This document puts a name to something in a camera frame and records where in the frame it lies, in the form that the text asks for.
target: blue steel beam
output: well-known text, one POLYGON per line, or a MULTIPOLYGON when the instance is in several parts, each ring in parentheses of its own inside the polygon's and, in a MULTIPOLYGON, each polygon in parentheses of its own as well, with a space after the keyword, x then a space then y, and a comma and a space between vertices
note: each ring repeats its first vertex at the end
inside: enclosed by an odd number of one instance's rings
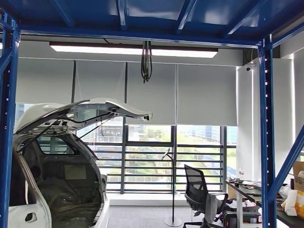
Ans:
POLYGON ((259 9, 263 4, 267 0, 250 0, 241 10, 241 13, 236 15, 231 23, 226 26, 226 29, 221 33, 221 37, 227 38, 233 34, 239 27, 242 26, 250 17, 253 15, 256 11, 259 9))
POLYGON ((175 31, 177 35, 180 34, 189 17, 195 9, 198 0, 186 0, 181 9, 179 18, 177 19, 177 26, 175 31))
POLYGON ((5 54, 0 57, 0 75, 3 74, 5 68, 10 63, 11 59, 11 49, 5 50, 5 54))
POLYGON ((273 22, 266 26, 259 37, 263 38, 272 34, 288 22, 298 17, 299 15, 302 15, 302 13, 304 13, 304 1, 293 1, 288 4, 284 10, 277 13, 275 17, 273 18, 273 22))
POLYGON ((118 16, 121 19, 121 29, 121 31, 127 31, 127 17, 127 9, 126 0, 116 0, 116 8, 118 16))
POLYGON ((296 26, 296 27, 294 27, 294 28, 293 28, 293 29, 291 29, 290 31, 288 31, 288 32, 284 34, 281 37, 276 38, 276 39, 273 40, 272 43, 270 44, 270 45, 272 46, 272 48, 275 48, 275 47, 277 47, 278 45, 281 45, 281 44, 285 42, 286 40, 287 40, 289 38, 295 36, 295 35, 296 35, 298 33, 302 32, 302 31, 304 31, 304 22, 301 23, 301 24, 299 24, 298 26, 296 26))
POLYGON ((0 2, 0 9, 2 9, 4 12, 9 14, 12 19, 17 21, 19 20, 20 17, 17 12, 13 10, 13 7, 10 3, 1 1, 0 2))
POLYGON ((275 182, 268 193, 268 200, 275 200, 278 190, 282 186, 284 181, 287 177, 293 163, 296 161, 299 153, 304 146, 304 125, 299 131, 299 135, 295 140, 287 157, 285 159, 275 182))
POLYGON ((0 77, 0 227, 8 227, 10 198, 11 160, 13 151, 13 130, 14 124, 15 96, 18 49, 20 31, 17 25, 7 14, 5 22, 12 22, 13 33, 4 31, 2 34, 2 54, 11 53, 11 60, 0 77))
POLYGON ((49 0, 69 27, 75 27, 75 21, 63 0, 49 0))
POLYGON ((0 29, 6 30, 6 31, 13 31, 13 27, 11 25, 0 19, 0 29))
POLYGON ((269 42, 271 37, 263 39, 259 47, 263 228, 276 227, 275 204, 267 197, 275 176, 272 49, 266 48, 269 42))
POLYGON ((257 48, 260 42, 256 40, 220 39, 216 37, 197 37, 185 35, 166 35, 155 33, 139 33, 123 31, 106 31, 100 29, 65 28, 41 25, 20 25, 22 34, 57 35, 63 37, 77 36, 91 38, 150 40, 174 43, 205 44, 238 48, 257 48))

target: cardboard box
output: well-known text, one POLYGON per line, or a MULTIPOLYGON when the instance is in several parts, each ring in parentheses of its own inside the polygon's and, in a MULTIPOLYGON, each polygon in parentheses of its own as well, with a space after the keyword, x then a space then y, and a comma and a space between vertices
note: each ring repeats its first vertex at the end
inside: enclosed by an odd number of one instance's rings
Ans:
POLYGON ((294 177, 294 190, 304 192, 304 179, 296 177, 300 171, 304 171, 304 161, 295 162, 293 166, 294 177))

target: roller blind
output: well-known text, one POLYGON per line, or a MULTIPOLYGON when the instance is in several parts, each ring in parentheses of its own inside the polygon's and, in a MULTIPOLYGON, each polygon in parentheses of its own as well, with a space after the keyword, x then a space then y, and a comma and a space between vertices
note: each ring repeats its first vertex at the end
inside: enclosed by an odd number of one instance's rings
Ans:
POLYGON ((75 101, 106 97, 124 102, 124 63, 77 61, 75 101))
POLYGON ((72 61, 20 58, 17 78, 17 103, 71 102, 72 61))
MULTIPOLYGON (((153 64, 151 79, 143 84, 140 63, 129 63, 127 103, 137 109, 153 112, 145 124, 175 124, 175 65, 153 64)), ((143 124, 127 119, 127 124, 143 124)))
POLYGON ((236 69, 179 65, 177 123, 237 125, 236 69))

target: rear hatch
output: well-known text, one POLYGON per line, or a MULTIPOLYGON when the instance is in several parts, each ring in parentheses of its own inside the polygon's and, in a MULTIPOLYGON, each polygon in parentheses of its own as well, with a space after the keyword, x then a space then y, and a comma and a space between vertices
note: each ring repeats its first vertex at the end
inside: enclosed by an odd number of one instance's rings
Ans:
POLYGON ((37 104, 26 110, 14 131, 15 134, 40 134, 43 131, 66 133, 118 116, 149 121, 152 114, 108 98, 95 98, 68 105, 37 104))

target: chair armrest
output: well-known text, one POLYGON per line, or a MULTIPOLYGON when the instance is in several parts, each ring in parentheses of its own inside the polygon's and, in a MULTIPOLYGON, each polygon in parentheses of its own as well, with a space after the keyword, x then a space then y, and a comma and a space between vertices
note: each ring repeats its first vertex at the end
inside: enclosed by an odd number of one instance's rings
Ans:
POLYGON ((228 194, 226 192, 219 192, 219 193, 215 193, 213 195, 215 195, 215 196, 225 195, 224 199, 222 201, 223 202, 222 205, 220 205, 220 207, 219 209, 219 211, 222 212, 224 209, 225 204, 227 202, 228 194))

